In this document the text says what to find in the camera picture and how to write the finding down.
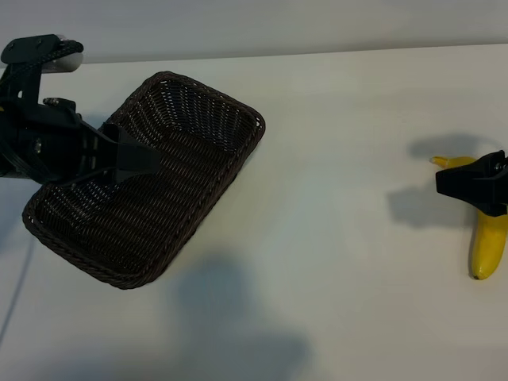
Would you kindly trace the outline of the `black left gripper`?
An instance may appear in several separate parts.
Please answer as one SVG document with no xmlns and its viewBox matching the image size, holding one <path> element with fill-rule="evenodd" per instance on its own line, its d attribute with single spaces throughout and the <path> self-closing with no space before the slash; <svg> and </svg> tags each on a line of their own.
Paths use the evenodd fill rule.
<svg viewBox="0 0 508 381">
<path fill-rule="evenodd" d="M 71 185 L 116 170 L 114 182 L 119 184 L 160 169 L 161 154 L 121 126 L 104 123 L 102 133 L 75 112 L 73 102 L 58 99 L 47 106 L 3 98 L 1 176 L 42 185 Z M 117 163 L 147 164 L 117 168 Z"/>
</svg>

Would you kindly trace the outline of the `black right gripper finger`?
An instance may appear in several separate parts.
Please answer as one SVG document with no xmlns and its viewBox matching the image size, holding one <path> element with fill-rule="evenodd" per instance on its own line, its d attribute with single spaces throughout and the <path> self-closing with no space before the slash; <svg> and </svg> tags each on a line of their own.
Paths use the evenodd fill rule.
<svg viewBox="0 0 508 381">
<path fill-rule="evenodd" d="M 507 165 L 507 157 L 503 150 L 488 153 L 478 159 L 470 156 L 436 156 L 435 164 L 441 169 L 437 179 L 472 181 L 499 175 Z"/>
<path fill-rule="evenodd" d="M 490 217 L 507 215 L 507 186 L 488 179 L 438 179 L 437 192 L 464 201 Z"/>
</svg>

